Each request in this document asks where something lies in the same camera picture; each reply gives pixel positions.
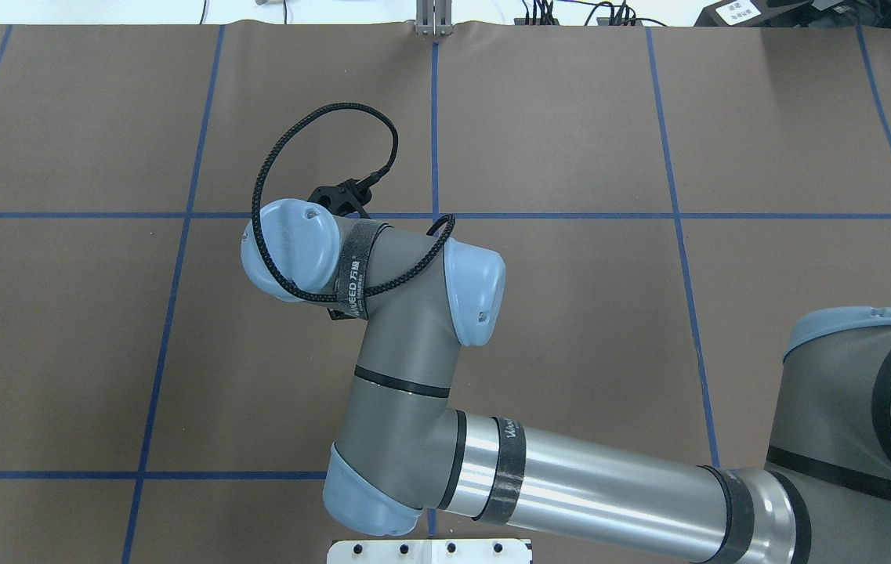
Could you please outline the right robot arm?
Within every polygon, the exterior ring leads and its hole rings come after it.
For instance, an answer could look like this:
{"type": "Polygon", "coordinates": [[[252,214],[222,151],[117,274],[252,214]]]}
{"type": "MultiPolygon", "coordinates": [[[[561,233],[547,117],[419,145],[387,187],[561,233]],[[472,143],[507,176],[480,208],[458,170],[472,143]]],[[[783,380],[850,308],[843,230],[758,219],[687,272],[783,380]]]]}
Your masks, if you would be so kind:
{"type": "Polygon", "coordinates": [[[764,467],[685,465],[448,406],[458,353],[491,339],[498,253],[252,200],[252,283],[366,322],[323,502],[371,536],[425,509],[692,563],[891,563],[891,308],[799,319],[783,354],[764,467]]]}

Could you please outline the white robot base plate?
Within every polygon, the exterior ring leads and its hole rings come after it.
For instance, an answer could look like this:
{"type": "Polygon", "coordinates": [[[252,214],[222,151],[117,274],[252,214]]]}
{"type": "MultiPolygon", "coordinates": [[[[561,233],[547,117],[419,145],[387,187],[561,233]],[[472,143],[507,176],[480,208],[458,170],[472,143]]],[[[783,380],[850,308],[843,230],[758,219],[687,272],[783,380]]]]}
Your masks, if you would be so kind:
{"type": "Polygon", "coordinates": [[[327,563],[534,563],[530,540],[517,538],[342,540],[327,563]]]}

